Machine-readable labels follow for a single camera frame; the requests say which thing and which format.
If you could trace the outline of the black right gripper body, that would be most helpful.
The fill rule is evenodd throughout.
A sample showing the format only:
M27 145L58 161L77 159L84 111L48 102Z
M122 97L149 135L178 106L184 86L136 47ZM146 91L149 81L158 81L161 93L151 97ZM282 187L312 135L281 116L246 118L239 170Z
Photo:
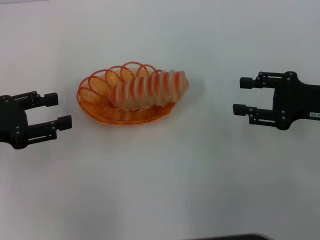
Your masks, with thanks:
M284 73L274 89L273 113L279 130L288 130L294 121L320 119L320 86L306 84L297 73Z

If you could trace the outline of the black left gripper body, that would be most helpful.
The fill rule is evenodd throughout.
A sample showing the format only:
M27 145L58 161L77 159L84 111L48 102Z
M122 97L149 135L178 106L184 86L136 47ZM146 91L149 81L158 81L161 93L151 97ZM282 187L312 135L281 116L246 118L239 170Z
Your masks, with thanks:
M0 142L21 150L28 145L25 110L9 95L0 97Z

